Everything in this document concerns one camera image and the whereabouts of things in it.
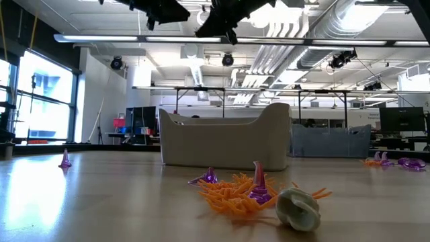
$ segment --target red object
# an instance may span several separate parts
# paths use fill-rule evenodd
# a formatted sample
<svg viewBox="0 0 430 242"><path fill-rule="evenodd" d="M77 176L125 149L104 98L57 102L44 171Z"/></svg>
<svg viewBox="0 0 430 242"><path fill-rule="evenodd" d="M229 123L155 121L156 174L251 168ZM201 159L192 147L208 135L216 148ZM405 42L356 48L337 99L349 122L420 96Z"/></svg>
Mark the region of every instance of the red object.
<svg viewBox="0 0 430 242"><path fill-rule="evenodd" d="M125 127L126 120L123 118L114 118L114 128L122 128Z"/></svg>

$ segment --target computer monitor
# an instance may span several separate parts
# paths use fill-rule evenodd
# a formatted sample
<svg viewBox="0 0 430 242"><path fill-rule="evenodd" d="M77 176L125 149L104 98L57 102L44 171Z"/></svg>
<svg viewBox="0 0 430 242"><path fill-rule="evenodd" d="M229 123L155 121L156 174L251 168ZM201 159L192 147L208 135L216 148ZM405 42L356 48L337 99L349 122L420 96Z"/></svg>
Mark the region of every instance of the computer monitor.
<svg viewBox="0 0 430 242"><path fill-rule="evenodd" d="M425 117L423 107L380 108L379 114L382 132L425 132Z"/></svg>
<svg viewBox="0 0 430 242"><path fill-rule="evenodd" d="M156 107L127 108L126 126L135 131L136 128L148 127L155 129L155 112Z"/></svg>

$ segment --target metal frame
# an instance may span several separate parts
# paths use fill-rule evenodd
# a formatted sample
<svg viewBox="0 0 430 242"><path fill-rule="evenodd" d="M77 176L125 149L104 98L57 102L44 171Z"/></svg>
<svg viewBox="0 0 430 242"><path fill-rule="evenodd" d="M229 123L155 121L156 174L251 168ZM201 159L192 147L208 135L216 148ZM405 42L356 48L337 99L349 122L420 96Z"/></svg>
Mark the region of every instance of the metal frame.
<svg viewBox="0 0 430 242"><path fill-rule="evenodd" d="M132 87L132 89L165 89L165 90L176 90L176 112L178 111L178 102L179 100L189 91L222 91L223 92L223 98L222 98L222 117L224 118L225 113L225 95L226 91L243 91L243 92L260 92L260 91L276 91L276 92L287 92L287 93L297 93L298 94L298 116L299 116L299 123L302 123L302 101L305 97L309 96L309 93L315 93L315 94L328 94L328 93L334 93L343 103L344 103L344 111L345 111L345 127L348 127L348 108L347 108L347 94L348 93L389 93L389 94L424 94L429 95L430 92L428 91L357 91L357 90L326 90L326 89L265 89L265 88L225 88L225 87ZM187 90L183 95L179 96L179 90ZM302 93L308 93L305 97L302 99Z"/></svg>
<svg viewBox="0 0 430 242"><path fill-rule="evenodd" d="M175 87L176 90L176 104L175 104L175 110L177 113L177 109L178 109L178 103L179 100L189 91L189 90L194 90L194 91L222 91L223 94L223 98L221 98L222 100L222 117L225 118L225 98L226 98L226 90L223 87ZM179 91L180 90L186 90L185 93L183 93L181 96L179 96Z"/></svg>
<svg viewBox="0 0 430 242"><path fill-rule="evenodd" d="M195 36L145 36L145 35L63 35L55 34L60 43L163 43L163 44L231 44L225 37L197 38ZM368 39L320 39L320 38L272 38L239 37L238 44L245 45L289 45L324 48L369 47L369 48L428 48L426 40L368 40Z"/></svg>

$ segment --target pink cone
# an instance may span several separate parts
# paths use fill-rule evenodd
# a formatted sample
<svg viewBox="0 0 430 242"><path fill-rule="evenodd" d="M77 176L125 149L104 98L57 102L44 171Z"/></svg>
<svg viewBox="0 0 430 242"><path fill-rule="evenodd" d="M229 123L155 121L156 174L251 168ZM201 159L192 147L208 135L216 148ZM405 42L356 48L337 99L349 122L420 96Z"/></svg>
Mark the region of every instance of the pink cone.
<svg viewBox="0 0 430 242"><path fill-rule="evenodd" d="M69 161L69 154L67 153L67 149L64 149L64 154L62 155L62 161L58 167L67 168L71 166L72 166L72 163L70 163Z"/></svg>

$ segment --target cable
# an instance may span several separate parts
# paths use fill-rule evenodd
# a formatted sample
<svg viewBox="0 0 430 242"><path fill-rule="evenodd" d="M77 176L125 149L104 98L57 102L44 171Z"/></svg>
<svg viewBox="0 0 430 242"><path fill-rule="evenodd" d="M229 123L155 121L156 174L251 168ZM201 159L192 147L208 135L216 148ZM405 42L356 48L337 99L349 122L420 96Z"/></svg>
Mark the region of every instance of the cable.
<svg viewBox="0 0 430 242"><path fill-rule="evenodd" d="M409 105L411 105L412 107L415 108L414 105L412 105L412 103L410 103L408 100L406 100L403 96L399 95L395 90L393 90L391 87L389 87L387 84L385 84L385 82L382 81L382 78L378 78L375 73L373 73L358 57L356 58L377 80L379 80L380 83L384 84L391 92L393 92L394 94L397 95L397 97L403 99L403 101L405 101L406 103L408 103Z"/></svg>

